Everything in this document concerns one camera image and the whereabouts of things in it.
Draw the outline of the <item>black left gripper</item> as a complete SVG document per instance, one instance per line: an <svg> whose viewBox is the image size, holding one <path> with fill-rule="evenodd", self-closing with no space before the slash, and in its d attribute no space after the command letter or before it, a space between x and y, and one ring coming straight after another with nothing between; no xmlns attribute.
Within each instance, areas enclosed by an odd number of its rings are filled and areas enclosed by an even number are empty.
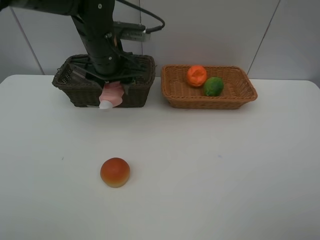
<svg viewBox="0 0 320 240"><path fill-rule="evenodd" d="M76 76L96 82L101 89L106 83L121 82L124 93L128 96L135 86L135 79L143 77L148 66L139 60L139 56L122 49L103 57L73 56L71 69Z"/></svg>

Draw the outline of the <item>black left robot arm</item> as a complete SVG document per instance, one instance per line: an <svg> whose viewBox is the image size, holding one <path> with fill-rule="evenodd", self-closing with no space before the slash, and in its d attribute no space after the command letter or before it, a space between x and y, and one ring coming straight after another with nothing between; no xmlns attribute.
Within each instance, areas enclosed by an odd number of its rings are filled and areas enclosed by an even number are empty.
<svg viewBox="0 0 320 240"><path fill-rule="evenodd" d="M73 74L101 87L119 82L128 92L132 82L146 68L130 52L121 38L143 41L147 34L141 24L114 22L113 0L2 0L0 8L21 8L70 16L86 49L87 56L71 58Z"/></svg>

